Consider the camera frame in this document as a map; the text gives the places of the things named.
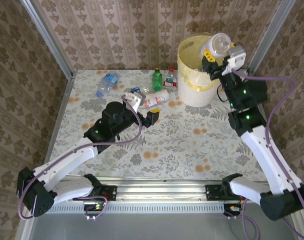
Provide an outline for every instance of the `metal extrusion bar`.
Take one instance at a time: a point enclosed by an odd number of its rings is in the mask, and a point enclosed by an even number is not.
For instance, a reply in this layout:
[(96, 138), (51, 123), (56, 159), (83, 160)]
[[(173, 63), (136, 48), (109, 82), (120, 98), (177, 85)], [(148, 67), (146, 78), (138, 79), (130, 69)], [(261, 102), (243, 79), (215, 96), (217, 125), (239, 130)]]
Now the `metal extrusion bar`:
[(57, 63), (61, 67), (64, 75), (66, 76), (67, 80), (69, 81), (72, 79), (72, 70), (69, 68), (68, 64), (64, 60), (62, 53), (57, 48), (54, 40), (51, 38), (49, 31), (47, 30), (46, 26), (44, 25), (40, 15), (38, 14), (37, 10), (35, 9), (32, 1), (30, 0), (22, 0), (23, 5), (25, 6), (27, 12), (31, 16), (33, 22), (35, 23), (38, 31), (42, 35), (43, 39), (45, 40), (47, 46), (49, 47), (51, 53), (55, 57)]
[(249, 75), (253, 75), (257, 70), (258, 66), (262, 62), (267, 50), (271, 46), (273, 40), (275, 39), (278, 31), (282, 27), (285, 18), (293, 7), (295, 1), (293, 0), (283, 0), (281, 1), (270, 25), (268, 26), (262, 41), (260, 42), (255, 54), (248, 66)]
[[(73, 175), (65, 181), (81, 176)], [(117, 186), (116, 201), (108, 204), (106, 213), (223, 213), (224, 204), (237, 203), (239, 200), (223, 201), (206, 198), (205, 186), (219, 185), (221, 181), (98, 177), (102, 185)], [(101, 203), (98, 201), (69, 200), (53, 206), (48, 214), (84, 213), (84, 204)]]
[(73, 88), (73, 85), (74, 85), (74, 82), (75, 82), (76, 74), (77, 74), (77, 72), (75, 72), (73, 74), (72, 79), (67, 82), (65, 92), (64, 92), (64, 96), (63, 96), (63, 99), (62, 99), (62, 102), (61, 102), (60, 109), (59, 109), (58, 114), (57, 114), (54, 129), (53, 129), (53, 132), (52, 132), (51, 140), (50, 140), (50, 143), (49, 143), (48, 148), (47, 148), (44, 163), (47, 163), (47, 162), (50, 161), (50, 157), (52, 155), (52, 151), (53, 151), (53, 148), (54, 148), (54, 145), (55, 145), (56, 137), (57, 137), (58, 131), (60, 129), (60, 125), (61, 125), (64, 113), (65, 113), (67, 102), (68, 102), (68, 99), (70, 98), (70, 94), (71, 94), (71, 91), (72, 91), (72, 88)]

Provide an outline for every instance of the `green plastic bottle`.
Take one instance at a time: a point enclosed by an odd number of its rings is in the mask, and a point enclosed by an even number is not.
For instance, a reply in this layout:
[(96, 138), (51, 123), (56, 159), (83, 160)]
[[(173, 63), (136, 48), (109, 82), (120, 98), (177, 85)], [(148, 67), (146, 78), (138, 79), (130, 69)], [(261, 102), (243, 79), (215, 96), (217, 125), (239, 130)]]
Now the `green plastic bottle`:
[(163, 80), (162, 80), (162, 74), (160, 73), (160, 69), (157, 67), (155, 69), (155, 72), (153, 73), (153, 83), (152, 88), (154, 91), (160, 91), (163, 88)]

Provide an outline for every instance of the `blue bottle cap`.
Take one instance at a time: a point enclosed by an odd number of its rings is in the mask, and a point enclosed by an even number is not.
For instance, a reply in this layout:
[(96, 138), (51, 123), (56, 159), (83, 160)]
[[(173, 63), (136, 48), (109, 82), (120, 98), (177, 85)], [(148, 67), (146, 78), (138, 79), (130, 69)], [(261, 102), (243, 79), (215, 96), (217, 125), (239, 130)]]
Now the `blue bottle cap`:
[(137, 87), (134, 87), (131, 89), (131, 92), (141, 92), (140, 88), (137, 86)]
[(99, 98), (102, 96), (103, 94), (100, 91), (96, 92), (96, 96), (98, 96)]

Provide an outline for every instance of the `cable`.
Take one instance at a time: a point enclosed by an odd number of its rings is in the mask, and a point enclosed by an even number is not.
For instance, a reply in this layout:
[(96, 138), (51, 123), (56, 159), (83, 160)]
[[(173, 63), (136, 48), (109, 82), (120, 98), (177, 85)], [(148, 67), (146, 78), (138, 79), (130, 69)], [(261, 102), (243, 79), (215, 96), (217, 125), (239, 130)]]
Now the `cable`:
[(220, 85), (217, 87), (217, 89), (216, 89), (216, 94), (217, 94), (217, 96), (218, 96), (218, 99), (220, 99), (220, 101), (221, 101), (222, 103), (224, 103), (224, 102), (226, 102), (228, 99), (226, 99), (226, 100), (224, 101), (224, 100), (222, 100), (222, 98), (221, 98), (220, 95), (218, 94), (218, 89), (220, 88), (220, 86), (222, 86), (222, 84), (220, 84)]
[(39, 174), (37, 174), (34, 178), (32, 178), (30, 180), (30, 182), (26, 185), (26, 187), (24, 188), (23, 192), (22, 192), (22, 195), (19, 199), (19, 203), (18, 203), (18, 215), (20, 216), (21, 219), (24, 219), (24, 220), (28, 220), (28, 219), (31, 219), (34, 217), (34, 211), (35, 211), (35, 205), (36, 205), (36, 199), (37, 197), (35, 198), (35, 202), (34, 202), (34, 207), (33, 207), (33, 212), (32, 212), (32, 215), (31, 216), (23, 216), (23, 213), (22, 213), (22, 206), (23, 206), (23, 199), (28, 191), (28, 189), (31, 187), (31, 185), (40, 177), (42, 176), (46, 171), (48, 171), (50, 168), (52, 168), (53, 166), (55, 166), (56, 164), (58, 164), (61, 160), (67, 158), (68, 156), (70, 156), (71, 154), (73, 154), (74, 152), (80, 150), (80, 149), (83, 149), (83, 148), (86, 148), (86, 147), (94, 147), (94, 146), (101, 146), (101, 145), (125, 145), (125, 144), (129, 144), (133, 141), (135, 141), (141, 134), (141, 131), (142, 131), (142, 123), (141, 123), (141, 120), (139, 118), (139, 116), (137, 115), (137, 113), (134, 111), (134, 109), (132, 108), (132, 106), (126, 101), (126, 99), (124, 98), (125, 95), (122, 96), (122, 100), (123, 102), (126, 104), (126, 106), (128, 107), (128, 109), (130, 111), (132, 111), (132, 113), (134, 114), (137, 122), (138, 122), (138, 126), (139, 126), (139, 129), (138, 129), (138, 133), (137, 135), (131, 139), (131, 140), (128, 140), (128, 141), (123, 141), (123, 142), (96, 142), (96, 143), (89, 143), (89, 144), (85, 144), (85, 145), (82, 145), (82, 146), (79, 146), (77, 148), (75, 148), (74, 150), (71, 150), (70, 152), (66, 153), (65, 155), (61, 156), (59, 159), (57, 159), (55, 162), (53, 162), (52, 164), (50, 164), (49, 166), (47, 166), (44, 170), (42, 170)]
[[(267, 142), (267, 145), (268, 145), (268, 148), (269, 150), (271, 151), (271, 154), (272, 156), (275, 158), (277, 164), (279, 165), (279, 167), (282, 169), (283, 173), (285, 174), (285, 176), (287, 177), (288, 181), (290, 182), (291, 186), (293, 187), (294, 191), (296, 192), (297, 194), (297, 197), (298, 199), (300, 200), (302, 206), (303, 206), (303, 209), (304, 209), (304, 200), (303, 200), (303, 197), (301, 195), (301, 193), (299, 192), (298, 188), (296, 187), (296, 185), (294, 184), (293, 182), (293, 179), (291, 178), (290, 174), (287, 172), (287, 170), (285, 169), (285, 167), (283, 166), (281, 160), (278, 158), (278, 156), (276, 155), (272, 145), (271, 145), (271, 141), (270, 141), (270, 138), (269, 138), (269, 130), (270, 130), (270, 123), (271, 123), (271, 119), (272, 119), (272, 116), (274, 114), (274, 112), (276, 111), (276, 109), (278, 109), (281, 104), (287, 99), (287, 97), (294, 91), (295, 89), (295, 82), (290, 79), (290, 78), (287, 78), (287, 77), (278, 77), (278, 76), (246, 76), (246, 75), (242, 75), (240, 73), (238, 73), (235, 69), (232, 69), (232, 72), (241, 77), (241, 78), (246, 78), (248, 80), (254, 80), (254, 81), (286, 81), (286, 82), (289, 82), (291, 83), (291, 88), (290, 90), (283, 96), (283, 98), (279, 101), (279, 103), (277, 105), (275, 105), (275, 107), (272, 109), (268, 119), (267, 119), (267, 123), (266, 123), (266, 128), (265, 128), (265, 138), (266, 138), (266, 142)], [(301, 234), (299, 234), (294, 228), (290, 227), (290, 229), (296, 234), (296, 235), (299, 235), (301, 238), (304, 239), (304, 236), (302, 236)]]
[(230, 215), (230, 216), (233, 217), (233, 218), (237, 218), (237, 219), (241, 218), (241, 219), (242, 219), (242, 224), (243, 224), (243, 230), (245, 229), (245, 222), (244, 222), (244, 219), (249, 220), (250, 223), (252, 223), (252, 225), (253, 225), (254, 228), (255, 228), (255, 232), (257, 233), (257, 240), (260, 240), (260, 239), (261, 239), (261, 231), (260, 231), (260, 228), (258, 227), (257, 223), (255, 222), (255, 220), (254, 220), (253, 218), (251, 218), (251, 217), (249, 217), (249, 216), (245, 216), (245, 215), (243, 214), (243, 213), (244, 213), (244, 209), (243, 209), (243, 211), (242, 211), (242, 215), (241, 215), (241, 216), (234, 216), (234, 215), (230, 214), (229, 212), (225, 212), (225, 213), (228, 214), (228, 215)]
[(103, 203), (104, 207), (101, 210), (101, 212), (99, 214), (97, 214), (96, 216), (93, 216), (93, 217), (88, 216), (87, 212), (89, 209), (86, 209), (86, 212), (84, 213), (84, 215), (87, 218), (87, 220), (89, 220), (89, 219), (95, 220), (95, 219), (99, 218), (103, 214), (103, 212), (106, 211), (108, 200), (104, 196), (79, 196), (78, 199), (84, 199), (84, 200), (86, 200), (86, 199), (104, 199), (104, 203)]

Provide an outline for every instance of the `crushed plastic bottle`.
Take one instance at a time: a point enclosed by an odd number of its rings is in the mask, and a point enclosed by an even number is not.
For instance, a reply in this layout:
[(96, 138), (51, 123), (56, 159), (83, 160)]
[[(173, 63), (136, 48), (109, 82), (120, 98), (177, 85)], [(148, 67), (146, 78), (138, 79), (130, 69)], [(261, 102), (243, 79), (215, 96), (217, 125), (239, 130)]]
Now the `crushed plastic bottle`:
[(99, 98), (106, 94), (113, 86), (118, 83), (118, 76), (115, 73), (108, 73), (102, 79), (98, 85), (98, 91), (96, 92), (96, 96)]

